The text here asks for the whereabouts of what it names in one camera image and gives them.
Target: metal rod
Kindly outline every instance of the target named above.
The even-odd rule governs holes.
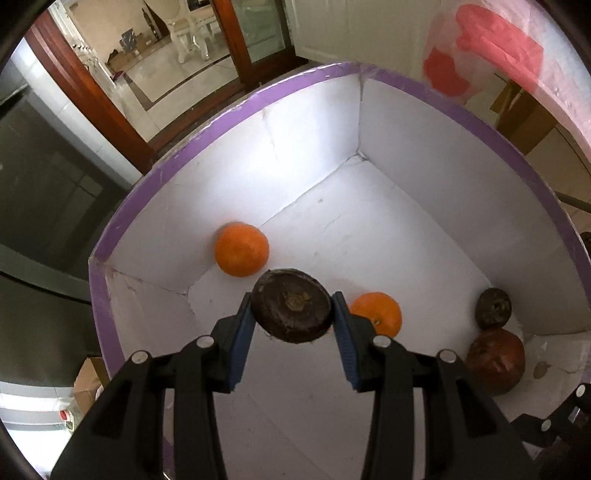
[[[582,210],[584,212],[591,213],[591,203],[584,202],[583,200],[571,197],[570,195],[566,195],[565,193],[555,191],[554,194],[561,202],[566,203],[571,207],[578,208],[579,210]]]

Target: wooden door frame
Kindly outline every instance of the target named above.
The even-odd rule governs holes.
[[[239,79],[229,82],[197,102],[148,142],[136,132],[96,83],[47,10],[33,23],[25,38],[41,64],[72,103],[135,168],[146,174],[157,160],[157,153],[187,128],[207,116],[208,112],[213,112],[217,106],[228,100],[231,101],[237,94],[252,91],[261,83],[305,63],[305,60],[296,57],[293,47],[287,47],[252,63],[232,0],[212,0],[212,6]]]
[[[142,174],[152,167],[155,151],[131,126],[95,82],[45,10],[25,39],[49,75],[96,129]]]

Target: white cardboard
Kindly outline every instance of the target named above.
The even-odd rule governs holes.
[[[258,275],[232,278],[213,262],[216,231],[234,220],[266,234],[266,268],[303,270],[347,301],[392,295],[403,316],[397,341],[411,351],[464,357],[478,334],[478,294],[506,289],[517,313],[508,329],[527,353],[522,381],[496,399],[509,419],[546,416],[580,381],[591,338],[575,332],[588,330],[591,316],[547,212],[484,143],[404,92],[370,79],[361,100],[357,76],[316,84],[183,167],[108,260],[126,357],[176,351],[237,311]],[[540,362],[548,368],[534,378]],[[332,331],[291,345],[257,326],[242,383],[216,396],[229,475],[357,479],[371,409],[372,395],[346,382]],[[414,477],[422,478],[417,418]]]
[[[591,328],[589,304],[556,227],[529,187],[482,141],[383,83],[363,87],[360,149],[416,200],[497,287],[532,333]]]
[[[213,264],[221,226],[262,225],[354,155],[360,94],[356,76],[332,79],[241,122],[155,195],[109,265],[186,292]]]

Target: box floor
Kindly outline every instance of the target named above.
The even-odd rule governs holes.
[[[271,245],[266,268],[303,270],[348,301],[372,290],[393,296],[403,317],[397,340],[411,351],[435,355],[452,348],[464,355],[478,334],[473,307],[488,280],[368,161],[352,157],[262,231]],[[188,298],[200,330],[207,333],[234,314],[257,278],[232,278],[215,265],[198,279]],[[242,383],[232,395],[216,397],[229,473],[357,479],[372,402],[372,394],[354,393],[345,380],[333,332],[290,345],[257,326]],[[422,463],[423,435],[417,434],[416,462]]]

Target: metal screw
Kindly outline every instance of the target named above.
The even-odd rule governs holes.
[[[197,346],[203,349],[213,347],[214,343],[216,340],[211,335],[203,335],[197,339]]]
[[[387,335],[376,335],[371,342],[378,348],[388,348],[392,345],[392,339]]]
[[[137,365],[143,364],[148,359],[148,352],[140,350],[131,356],[131,361]]]
[[[457,355],[453,350],[445,349],[439,352],[439,358],[447,364],[452,364],[457,360]]]

